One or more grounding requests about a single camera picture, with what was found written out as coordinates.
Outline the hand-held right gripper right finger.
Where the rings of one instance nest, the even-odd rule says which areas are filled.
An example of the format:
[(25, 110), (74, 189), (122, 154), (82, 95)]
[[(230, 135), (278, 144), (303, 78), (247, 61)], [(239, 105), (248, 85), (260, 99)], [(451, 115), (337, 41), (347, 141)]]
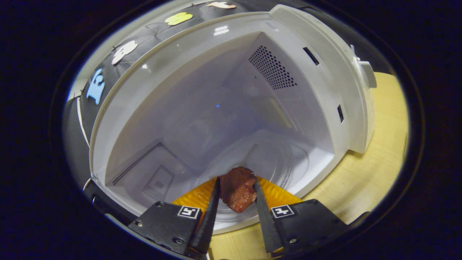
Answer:
[(265, 249), (273, 258), (311, 253), (350, 228), (317, 199), (302, 201), (261, 177), (254, 188)]

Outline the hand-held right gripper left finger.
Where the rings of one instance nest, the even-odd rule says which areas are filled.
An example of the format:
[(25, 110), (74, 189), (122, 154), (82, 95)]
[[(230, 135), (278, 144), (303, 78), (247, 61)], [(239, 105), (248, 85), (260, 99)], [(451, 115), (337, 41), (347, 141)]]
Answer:
[(209, 244), (217, 214), (221, 181), (218, 177), (185, 194), (188, 201), (179, 204), (158, 201), (128, 228), (155, 245), (188, 258), (203, 258)]

